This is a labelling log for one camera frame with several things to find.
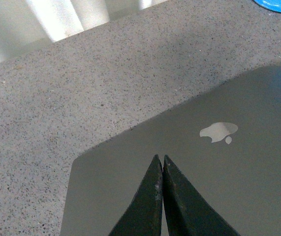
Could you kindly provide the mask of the left gripper dark top-camera left finger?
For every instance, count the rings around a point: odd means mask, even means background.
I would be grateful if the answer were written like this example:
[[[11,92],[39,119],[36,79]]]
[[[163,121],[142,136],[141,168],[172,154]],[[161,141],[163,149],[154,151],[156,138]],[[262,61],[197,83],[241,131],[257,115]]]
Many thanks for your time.
[[[162,165],[155,155],[124,214],[115,224],[111,236],[161,235],[163,202]]]

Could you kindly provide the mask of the left gripper dark top-camera right finger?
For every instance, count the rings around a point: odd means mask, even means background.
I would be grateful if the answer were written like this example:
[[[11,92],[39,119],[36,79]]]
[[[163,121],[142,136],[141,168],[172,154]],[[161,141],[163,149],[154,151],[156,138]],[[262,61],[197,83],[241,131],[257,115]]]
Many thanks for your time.
[[[170,236],[238,236],[201,196],[168,155],[163,164],[163,201]]]

